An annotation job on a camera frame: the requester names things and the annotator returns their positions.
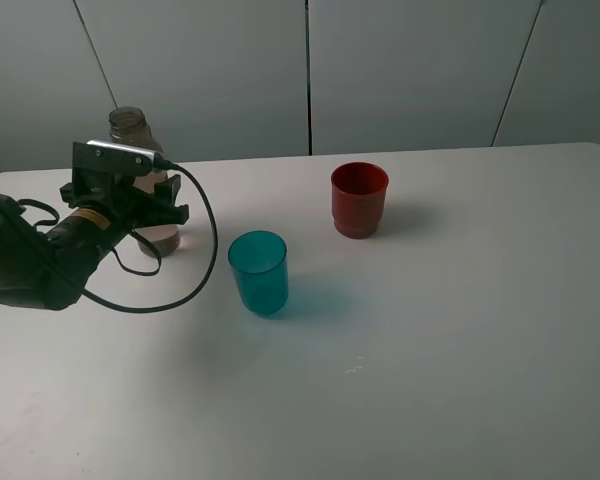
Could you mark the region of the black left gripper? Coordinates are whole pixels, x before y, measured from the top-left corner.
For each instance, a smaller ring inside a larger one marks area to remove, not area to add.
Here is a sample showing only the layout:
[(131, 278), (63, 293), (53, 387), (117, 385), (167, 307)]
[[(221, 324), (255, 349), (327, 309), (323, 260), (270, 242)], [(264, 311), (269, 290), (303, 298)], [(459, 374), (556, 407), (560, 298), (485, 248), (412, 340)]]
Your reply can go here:
[(71, 213), (59, 222), (59, 231), (72, 235), (128, 235), (139, 228), (184, 225), (189, 206), (176, 206), (181, 177), (165, 177), (153, 187), (153, 196), (135, 185), (131, 175), (74, 169), (72, 181), (60, 189)]

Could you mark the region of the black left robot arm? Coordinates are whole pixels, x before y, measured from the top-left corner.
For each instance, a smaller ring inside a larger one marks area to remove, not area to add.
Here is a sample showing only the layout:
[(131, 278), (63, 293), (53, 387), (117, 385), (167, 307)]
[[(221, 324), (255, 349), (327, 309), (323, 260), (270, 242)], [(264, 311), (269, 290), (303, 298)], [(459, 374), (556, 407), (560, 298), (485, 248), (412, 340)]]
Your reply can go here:
[(175, 203), (180, 186), (174, 175), (150, 195), (124, 179), (111, 198), (113, 208), (81, 198), (77, 210), (54, 218), (46, 232), (22, 217), (26, 208), (46, 204), (0, 194), (0, 304), (51, 311), (75, 304), (100, 262), (126, 236), (188, 220), (187, 206)]

